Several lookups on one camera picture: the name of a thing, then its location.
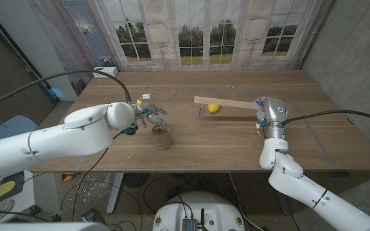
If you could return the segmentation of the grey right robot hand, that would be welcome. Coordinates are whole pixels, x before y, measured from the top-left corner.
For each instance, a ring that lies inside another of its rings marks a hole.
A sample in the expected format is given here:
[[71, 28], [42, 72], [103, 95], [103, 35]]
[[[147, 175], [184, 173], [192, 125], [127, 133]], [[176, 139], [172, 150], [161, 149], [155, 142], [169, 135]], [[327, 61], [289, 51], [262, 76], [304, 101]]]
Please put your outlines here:
[[261, 96], [253, 101], [257, 106], [256, 117], [265, 138], [285, 139], [283, 121], [289, 118], [288, 107], [278, 98]]

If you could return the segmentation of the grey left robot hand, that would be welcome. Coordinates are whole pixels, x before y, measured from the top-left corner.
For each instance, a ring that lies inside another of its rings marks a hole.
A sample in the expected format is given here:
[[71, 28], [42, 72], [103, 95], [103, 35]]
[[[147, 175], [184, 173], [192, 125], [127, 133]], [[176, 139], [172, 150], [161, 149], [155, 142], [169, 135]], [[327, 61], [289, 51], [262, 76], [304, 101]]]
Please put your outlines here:
[[167, 112], [162, 107], [156, 106], [154, 103], [140, 103], [134, 106], [136, 121], [139, 121], [144, 128], [148, 123], [161, 126], [165, 130], [169, 130], [168, 123], [159, 116], [159, 113], [166, 115]]

